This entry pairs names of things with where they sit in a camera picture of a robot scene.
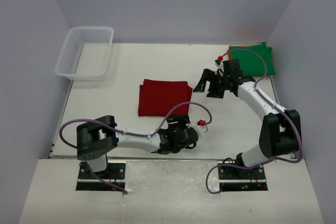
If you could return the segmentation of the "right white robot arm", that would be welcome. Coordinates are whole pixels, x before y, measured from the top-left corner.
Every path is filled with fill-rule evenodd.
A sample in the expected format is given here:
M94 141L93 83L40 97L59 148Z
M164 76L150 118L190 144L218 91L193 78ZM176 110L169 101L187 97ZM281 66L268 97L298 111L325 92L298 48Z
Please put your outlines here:
M245 75L238 60L215 61L217 70L204 69L194 92L205 92L210 98L223 98L225 91L244 101L261 119L258 144L236 156L234 172L246 178L253 168L273 160L283 160L283 155L296 154L302 160L300 115L296 110L280 106L259 87L258 81Z

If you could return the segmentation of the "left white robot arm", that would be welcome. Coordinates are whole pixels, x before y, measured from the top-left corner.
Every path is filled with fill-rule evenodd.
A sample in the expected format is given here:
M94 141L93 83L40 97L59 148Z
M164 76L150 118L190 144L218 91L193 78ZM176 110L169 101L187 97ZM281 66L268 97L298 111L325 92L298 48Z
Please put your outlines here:
M107 153L115 148L132 148L148 153L167 155L193 149L198 139L208 131L205 121L192 124L188 115L172 115L166 119L167 128L150 132L130 132L118 127L114 117L107 115L77 127L77 160L87 162L97 178L108 175Z

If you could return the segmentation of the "red t shirt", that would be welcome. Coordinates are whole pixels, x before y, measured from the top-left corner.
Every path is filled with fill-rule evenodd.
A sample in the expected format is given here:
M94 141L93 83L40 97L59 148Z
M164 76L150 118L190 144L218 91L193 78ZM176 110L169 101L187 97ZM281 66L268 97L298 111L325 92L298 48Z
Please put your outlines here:
M192 91L186 81L145 79L140 85L138 116L165 117L176 105L190 102Z

